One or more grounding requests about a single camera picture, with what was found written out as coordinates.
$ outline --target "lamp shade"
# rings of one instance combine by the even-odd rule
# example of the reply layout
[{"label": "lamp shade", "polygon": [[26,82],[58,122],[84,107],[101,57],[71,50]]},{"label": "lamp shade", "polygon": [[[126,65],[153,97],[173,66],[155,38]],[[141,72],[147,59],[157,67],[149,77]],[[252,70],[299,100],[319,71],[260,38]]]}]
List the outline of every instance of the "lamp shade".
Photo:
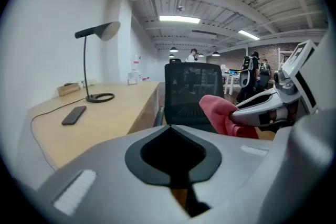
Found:
[{"label": "lamp shade", "polygon": [[91,27],[75,33],[75,38],[81,38],[96,34],[103,41],[108,41],[116,35],[120,28],[120,22],[107,23]]},{"label": "lamp shade", "polygon": [[178,49],[176,49],[175,47],[172,47],[169,51],[170,52],[178,52]]}]

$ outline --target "wooden desk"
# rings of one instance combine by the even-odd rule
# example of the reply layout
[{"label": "wooden desk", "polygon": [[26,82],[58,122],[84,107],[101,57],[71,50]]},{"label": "wooden desk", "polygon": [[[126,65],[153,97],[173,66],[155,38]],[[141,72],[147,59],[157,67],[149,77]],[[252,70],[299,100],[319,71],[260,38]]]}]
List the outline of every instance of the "wooden desk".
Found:
[{"label": "wooden desk", "polygon": [[[158,82],[143,82],[131,86],[90,86],[90,93],[112,92],[115,98],[105,103],[81,100],[34,119],[33,131],[41,147],[58,168],[106,140],[138,131],[141,117],[152,119],[152,127],[159,108]],[[51,111],[86,96],[85,89],[63,97],[56,97],[29,110],[29,116]],[[62,120],[76,106],[87,109],[75,125],[63,126]]]}]

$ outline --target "desk surface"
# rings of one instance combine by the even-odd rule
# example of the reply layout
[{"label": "desk surface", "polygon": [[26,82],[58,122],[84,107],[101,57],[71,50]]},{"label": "desk surface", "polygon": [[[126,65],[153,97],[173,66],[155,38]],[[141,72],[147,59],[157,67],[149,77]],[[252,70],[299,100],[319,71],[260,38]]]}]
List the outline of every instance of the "desk surface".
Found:
[{"label": "desk surface", "polygon": [[[77,103],[34,119],[33,131],[43,150],[56,167],[62,167],[90,147],[106,140],[127,135],[142,115],[155,93],[158,82],[143,82],[131,86],[90,86],[92,94],[111,92],[115,98],[105,103]],[[29,110],[29,116],[49,112],[86,96],[85,89],[56,97]],[[75,125],[63,126],[62,120],[76,106],[87,109]]]}]

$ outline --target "ceiling light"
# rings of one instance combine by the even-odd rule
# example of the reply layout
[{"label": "ceiling light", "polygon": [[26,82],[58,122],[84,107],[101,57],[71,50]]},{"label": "ceiling light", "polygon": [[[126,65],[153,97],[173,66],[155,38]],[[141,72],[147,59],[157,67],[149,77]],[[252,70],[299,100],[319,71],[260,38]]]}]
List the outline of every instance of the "ceiling light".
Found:
[{"label": "ceiling light", "polygon": [[198,24],[200,22],[200,19],[198,18],[192,18],[192,17],[184,17],[184,16],[162,16],[160,15],[160,20],[172,20],[175,22],[186,22],[186,23],[194,23]]},{"label": "ceiling light", "polygon": [[176,49],[175,47],[172,47],[169,51],[170,52],[178,52],[178,49]]},{"label": "ceiling light", "polygon": [[243,34],[243,35],[245,35],[245,36],[248,36],[248,37],[250,37],[250,38],[253,38],[254,40],[259,40],[259,39],[260,39],[260,38],[254,36],[254,35],[252,35],[252,34],[250,34],[250,33],[248,33],[248,32],[245,32],[245,31],[243,31],[243,30],[240,30],[238,33],[241,33],[241,34]]}]

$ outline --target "wooden block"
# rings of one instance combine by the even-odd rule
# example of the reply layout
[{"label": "wooden block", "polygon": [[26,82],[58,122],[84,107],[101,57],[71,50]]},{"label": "wooden block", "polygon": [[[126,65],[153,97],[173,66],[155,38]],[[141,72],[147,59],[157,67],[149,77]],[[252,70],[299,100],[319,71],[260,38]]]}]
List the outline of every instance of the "wooden block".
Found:
[{"label": "wooden block", "polygon": [[61,86],[57,88],[58,91],[58,95],[59,96],[64,96],[67,95],[69,93],[75,92],[75,91],[79,91],[80,87],[78,85],[78,83],[73,83],[67,86]]}]

